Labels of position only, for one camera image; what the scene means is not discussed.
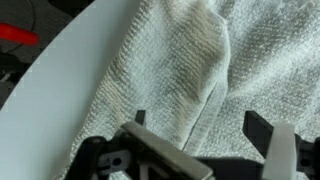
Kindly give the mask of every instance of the terry cloth towel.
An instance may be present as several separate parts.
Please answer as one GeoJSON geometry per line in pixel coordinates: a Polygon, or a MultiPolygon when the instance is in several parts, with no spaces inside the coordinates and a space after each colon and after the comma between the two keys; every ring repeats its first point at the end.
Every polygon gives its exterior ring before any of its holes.
{"type": "Polygon", "coordinates": [[[291,123],[313,141],[320,136],[319,47],[318,1],[144,0],[70,160],[82,140],[111,139],[139,109],[147,111],[147,129],[192,156],[263,162],[241,131],[246,110],[291,123]]]}

